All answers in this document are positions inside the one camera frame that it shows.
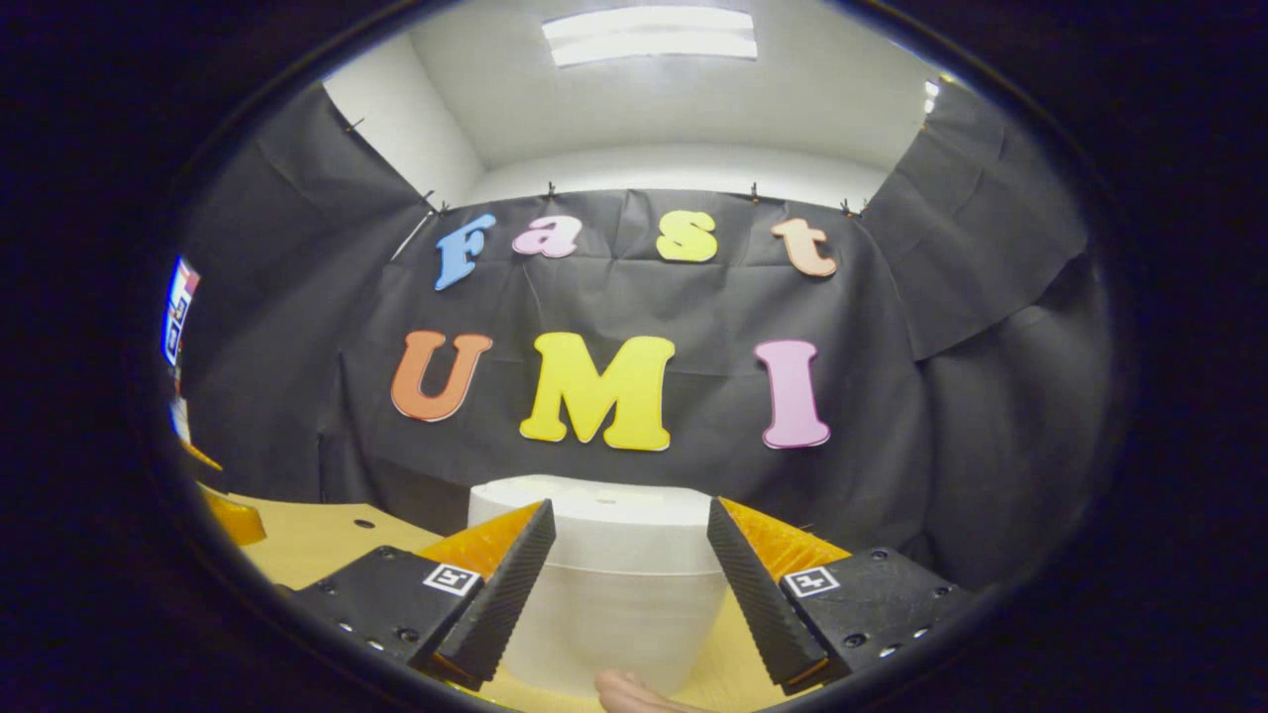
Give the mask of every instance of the colorful letter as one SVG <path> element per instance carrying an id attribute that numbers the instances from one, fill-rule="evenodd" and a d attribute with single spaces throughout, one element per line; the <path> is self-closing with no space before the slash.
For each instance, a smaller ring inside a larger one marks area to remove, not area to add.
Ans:
<path id="1" fill-rule="evenodd" d="M 661 232 L 656 249 L 666 260 L 704 263 L 718 254 L 718 239 L 709 231 L 716 227 L 709 213 L 670 211 L 661 216 Z"/>
<path id="2" fill-rule="evenodd" d="M 820 258 L 815 242 L 828 240 L 822 230 L 812 228 L 803 218 L 792 218 L 771 228 L 771 232 L 784 239 L 789 251 L 789 261 L 808 275 L 825 278 L 837 271 L 837 261 Z"/>
<path id="3" fill-rule="evenodd" d="M 511 249 L 516 252 L 563 258 L 577 249 L 581 221 L 572 216 L 547 216 L 533 221 L 529 227 L 533 230 L 520 233 L 511 242 Z"/>
<path id="4" fill-rule="evenodd" d="M 479 334 L 462 334 L 454 337 L 458 358 L 449 372 L 449 383 L 440 396 L 424 396 L 422 374 L 427 373 L 431 354 L 445 343 L 445 335 L 434 331 L 415 331 L 404 337 L 404 356 L 392 379 L 392 403 L 411 419 L 443 421 L 453 416 L 467 398 L 467 388 L 476 373 L 479 355 L 493 346 L 493 340 Z"/>
<path id="5" fill-rule="evenodd" d="M 559 401 L 568 407 L 577 439 L 590 443 L 616 405 L 616 417 L 604 431 L 612 448 L 664 450 L 670 431 L 661 428 L 661 387 L 673 343 L 658 336 L 635 336 L 600 377 L 581 335 L 547 332 L 533 343 L 541 353 L 541 376 L 533 415 L 520 422 L 520 434 L 535 440 L 559 442 L 568 428 L 559 420 Z"/>
<path id="6" fill-rule="evenodd" d="M 484 213 L 436 241 L 436 247 L 440 250 L 440 279 L 436 280 L 436 292 L 472 274 L 476 264 L 468 263 L 467 256 L 474 258 L 484 250 L 484 231 L 496 222 L 493 213 Z"/>
<path id="7" fill-rule="evenodd" d="M 753 349 L 771 378 L 771 428 L 762 442 L 771 448 L 805 448 L 828 440 L 832 431 L 819 420 L 810 387 L 810 359 L 818 350 L 809 341 L 763 341 Z"/>

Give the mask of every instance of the fluorescent light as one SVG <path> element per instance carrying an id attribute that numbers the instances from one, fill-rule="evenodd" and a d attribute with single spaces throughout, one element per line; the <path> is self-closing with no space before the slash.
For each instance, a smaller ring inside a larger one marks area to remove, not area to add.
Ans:
<path id="1" fill-rule="evenodd" d="M 560 67 L 659 55 L 713 55 L 754 60 L 757 43 L 721 32 L 657 32 L 596 37 L 572 42 L 550 52 L 555 65 Z"/>
<path id="2" fill-rule="evenodd" d="M 543 23 L 555 65 L 662 55 L 757 58 L 753 18 L 735 10 L 637 6 Z"/>
<path id="3" fill-rule="evenodd" d="M 753 18 L 737 10 L 721 8 L 689 8 L 645 5 L 583 13 L 541 24 L 547 39 L 566 39 L 611 32 L 645 28 L 692 28 L 718 30 L 753 29 Z"/>

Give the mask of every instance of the black curtain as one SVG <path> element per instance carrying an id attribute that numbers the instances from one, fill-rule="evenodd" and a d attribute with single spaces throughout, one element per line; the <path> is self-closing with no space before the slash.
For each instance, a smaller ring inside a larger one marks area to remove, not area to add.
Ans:
<path id="1" fill-rule="evenodd" d="M 1113 393 L 1112 345 L 1089 223 L 1042 147 L 956 85 L 862 216 L 680 190 L 427 216 L 345 127 L 313 88 L 190 213 L 186 255 L 203 282 L 184 391 L 194 443 L 224 466 L 214 477 L 226 490 L 368 501 L 448 534 L 465 524 L 469 487 L 501 477 L 683 486 L 847 549 L 896 547 L 979 587 L 1061 539 L 1101 485 L 1089 466 Z M 670 211 L 709 213 L 718 254 L 663 260 L 656 239 Z M 474 271 L 437 292 L 436 241 L 486 213 L 497 223 Z M 576 252 L 511 250 L 550 214 L 582 221 Z M 789 218 L 824 231 L 834 275 L 790 264 L 771 233 Z M 427 393 L 444 388 L 454 336 L 493 340 L 462 409 L 440 422 L 391 400 L 413 330 L 449 339 Z M 633 336 L 673 341 L 670 448 L 583 444 L 567 417 L 563 442 L 520 435 L 541 367 L 533 343 L 548 331 L 579 334 L 598 369 Z M 762 443 L 771 398 L 753 348 L 773 339 L 818 348 L 823 445 Z"/>

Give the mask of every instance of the paper towel roll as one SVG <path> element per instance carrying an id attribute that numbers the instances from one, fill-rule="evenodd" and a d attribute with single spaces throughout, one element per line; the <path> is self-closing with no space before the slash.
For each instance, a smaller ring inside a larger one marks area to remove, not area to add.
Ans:
<path id="1" fill-rule="evenodd" d="M 549 497 L 555 542 L 503 662 L 524 683 L 593 697 L 604 669 L 672 695 L 727 582 L 705 534 L 709 496 L 681 487 L 519 476 L 472 488 L 468 527 Z"/>

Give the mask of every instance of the wooden table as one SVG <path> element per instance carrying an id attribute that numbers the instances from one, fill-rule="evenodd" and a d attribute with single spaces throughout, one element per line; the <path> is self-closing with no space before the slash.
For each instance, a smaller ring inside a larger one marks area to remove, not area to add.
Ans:
<path id="1" fill-rule="evenodd" d="M 270 581 L 306 587 L 380 544 L 416 552 L 440 535 L 398 520 L 369 505 L 304 505 L 230 495 L 260 511 L 268 537 L 242 552 Z M 373 528 L 356 521 L 373 524 Z M 479 693 L 527 713 L 601 712 L 598 698 L 563 695 L 516 681 L 498 670 Z M 744 625 L 734 595 L 727 590 L 691 676 L 675 700 L 719 713 L 747 713 L 787 700 L 770 683 Z"/>

